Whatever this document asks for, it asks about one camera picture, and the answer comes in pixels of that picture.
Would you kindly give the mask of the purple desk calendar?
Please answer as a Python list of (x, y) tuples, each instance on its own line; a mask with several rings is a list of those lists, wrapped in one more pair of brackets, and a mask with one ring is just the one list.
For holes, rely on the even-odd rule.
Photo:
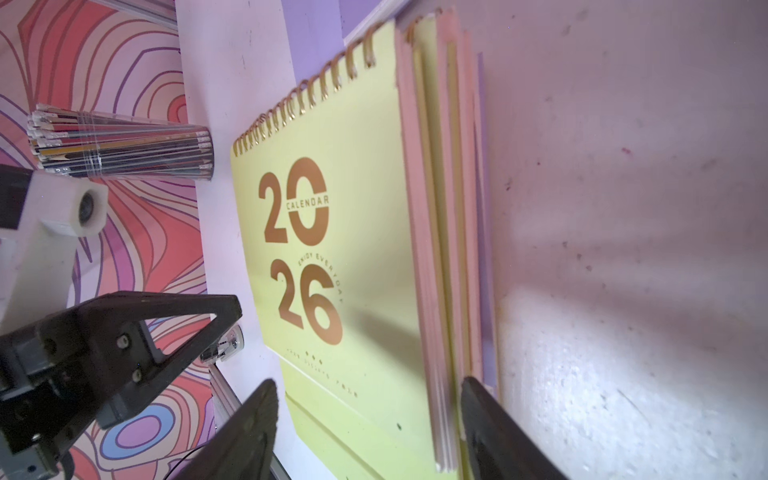
[(286, 0), (281, 2), (297, 82), (371, 25), (396, 16), (408, 0)]

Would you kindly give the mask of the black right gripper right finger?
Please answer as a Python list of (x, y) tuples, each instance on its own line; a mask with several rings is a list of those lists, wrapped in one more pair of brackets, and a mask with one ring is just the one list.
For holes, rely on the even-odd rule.
[(476, 378), (463, 379), (460, 406), (476, 479), (566, 479)]

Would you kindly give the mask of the green desk calendar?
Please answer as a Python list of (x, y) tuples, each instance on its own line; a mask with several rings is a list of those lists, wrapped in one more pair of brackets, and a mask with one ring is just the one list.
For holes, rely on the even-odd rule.
[(450, 318), (449, 265), (442, 173), (437, 75), (437, 10), (414, 20), (403, 44), (400, 75), (405, 99), (408, 194), (419, 294), (419, 316), (436, 470), (446, 479), (469, 479), (455, 372)]
[(388, 21), (237, 138), (264, 344), (299, 438), (340, 479), (458, 479), (413, 53)]

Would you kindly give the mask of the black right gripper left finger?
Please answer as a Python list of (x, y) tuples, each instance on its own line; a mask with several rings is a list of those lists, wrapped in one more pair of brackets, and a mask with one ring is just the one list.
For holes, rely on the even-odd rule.
[(174, 479), (270, 479), (278, 422), (274, 380), (264, 380)]

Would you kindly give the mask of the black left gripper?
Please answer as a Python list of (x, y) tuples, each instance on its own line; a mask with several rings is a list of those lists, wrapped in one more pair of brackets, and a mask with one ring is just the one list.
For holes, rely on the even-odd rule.
[(235, 295), (121, 291), (2, 337), (2, 473), (73, 471), (92, 423), (141, 413), (241, 316)]

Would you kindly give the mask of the pink desk calendar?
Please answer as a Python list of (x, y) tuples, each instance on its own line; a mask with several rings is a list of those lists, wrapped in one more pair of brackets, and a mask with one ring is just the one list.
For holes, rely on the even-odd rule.
[(455, 9), (437, 25), (437, 75), (456, 374), (482, 376), (472, 45)]

